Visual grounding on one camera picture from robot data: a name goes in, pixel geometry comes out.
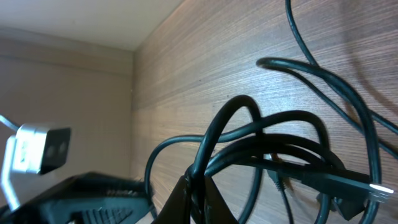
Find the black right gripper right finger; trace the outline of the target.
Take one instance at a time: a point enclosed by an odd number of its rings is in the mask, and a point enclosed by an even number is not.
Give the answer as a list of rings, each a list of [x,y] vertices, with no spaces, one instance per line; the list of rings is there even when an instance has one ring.
[[[204,219],[206,224],[238,224],[211,177],[205,177]]]

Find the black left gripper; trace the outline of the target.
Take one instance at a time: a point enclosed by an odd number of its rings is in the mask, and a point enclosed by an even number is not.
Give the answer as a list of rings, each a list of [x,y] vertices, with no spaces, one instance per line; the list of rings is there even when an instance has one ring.
[[[137,223],[152,210],[139,180],[74,175],[23,203],[1,208],[1,223]]]

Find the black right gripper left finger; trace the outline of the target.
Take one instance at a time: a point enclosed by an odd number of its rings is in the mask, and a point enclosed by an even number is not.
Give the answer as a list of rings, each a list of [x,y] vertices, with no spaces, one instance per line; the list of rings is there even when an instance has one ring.
[[[189,178],[181,176],[152,224],[190,224],[192,190]]]

